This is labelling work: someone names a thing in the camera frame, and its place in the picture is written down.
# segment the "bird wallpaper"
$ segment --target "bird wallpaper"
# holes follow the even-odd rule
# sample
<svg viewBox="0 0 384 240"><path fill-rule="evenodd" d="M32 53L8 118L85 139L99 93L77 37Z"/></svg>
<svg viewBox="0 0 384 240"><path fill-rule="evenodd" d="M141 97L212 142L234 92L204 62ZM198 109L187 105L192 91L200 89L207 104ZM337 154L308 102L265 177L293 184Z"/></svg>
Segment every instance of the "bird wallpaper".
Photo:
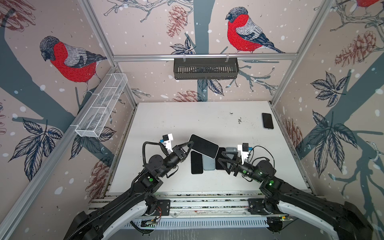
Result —
<svg viewBox="0 0 384 240"><path fill-rule="evenodd" d="M384 239L384 8L336 0L276 109L318 195Z"/></svg>

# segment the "bird wing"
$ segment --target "bird wing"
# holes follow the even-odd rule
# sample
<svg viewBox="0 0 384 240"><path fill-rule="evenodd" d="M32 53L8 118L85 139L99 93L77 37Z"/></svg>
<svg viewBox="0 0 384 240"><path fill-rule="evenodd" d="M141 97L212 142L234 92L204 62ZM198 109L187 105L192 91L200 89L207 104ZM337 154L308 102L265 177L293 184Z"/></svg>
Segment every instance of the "bird wing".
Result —
<svg viewBox="0 0 384 240"><path fill-rule="evenodd" d="M64 64L72 68L84 67L87 62L87 51L84 48L72 47L65 43L64 45L68 52L68 57Z"/></svg>
<svg viewBox="0 0 384 240"><path fill-rule="evenodd" d="M263 30L254 24L251 18L248 18L248 21L244 26L236 28L236 32L241 38L252 41L258 38L260 34L263 33Z"/></svg>

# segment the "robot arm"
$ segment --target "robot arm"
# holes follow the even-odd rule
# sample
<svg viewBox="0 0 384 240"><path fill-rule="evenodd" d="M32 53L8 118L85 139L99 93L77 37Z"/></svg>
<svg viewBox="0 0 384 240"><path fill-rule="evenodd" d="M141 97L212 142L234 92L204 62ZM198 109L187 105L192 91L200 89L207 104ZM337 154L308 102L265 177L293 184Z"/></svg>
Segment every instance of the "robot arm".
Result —
<svg viewBox="0 0 384 240"><path fill-rule="evenodd" d="M230 159L227 154L234 154ZM263 202L253 203L248 210L259 215L290 214L330 234L335 240L371 240L373 228L355 205L329 202L275 177L276 170L269 161L262 160L256 166L237 156L237 152L222 152L225 158L218 161L228 174L239 172L261 183L265 195Z"/></svg>
<svg viewBox="0 0 384 240"><path fill-rule="evenodd" d="M147 144L159 145L166 155L154 155L146 162L145 146ZM193 142L176 145L169 154L165 146L156 142L143 144L144 169L132 181L130 189L112 202L90 214L79 213L72 221L65 240L106 240L118 231L127 222L155 211L157 199L153 195L162 185L159 177L170 176L167 173L183 162L193 146Z"/></svg>

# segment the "bird leg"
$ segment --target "bird leg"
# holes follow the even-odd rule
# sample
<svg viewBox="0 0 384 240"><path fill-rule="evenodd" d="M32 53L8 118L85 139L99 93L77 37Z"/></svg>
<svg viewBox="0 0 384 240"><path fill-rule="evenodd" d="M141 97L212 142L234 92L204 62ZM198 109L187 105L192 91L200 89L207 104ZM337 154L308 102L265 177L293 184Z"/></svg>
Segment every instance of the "bird leg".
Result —
<svg viewBox="0 0 384 240"><path fill-rule="evenodd" d="M84 98L84 95L85 95L86 93L91 93L91 94L92 94L92 92L91 92L90 90L88 90L88 81L87 81L86 83L87 83L87 90L86 90L85 92L83 92L83 98Z"/></svg>

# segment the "black cable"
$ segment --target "black cable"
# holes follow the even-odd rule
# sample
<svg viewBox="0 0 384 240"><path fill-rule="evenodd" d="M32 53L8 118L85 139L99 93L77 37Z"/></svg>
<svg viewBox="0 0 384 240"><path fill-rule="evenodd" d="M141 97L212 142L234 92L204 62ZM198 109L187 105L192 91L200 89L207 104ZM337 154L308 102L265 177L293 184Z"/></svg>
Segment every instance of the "black cable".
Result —
<svg viewBox="0 0 384 240"><path fill-rule="evenodd" d="M285 229L286 227L288 227L291 223L293 223L294 221L298 220L299 218L296 218L295 220L293 220L292 222L288 223L287 225L285 225L281 230Z"/></svg>

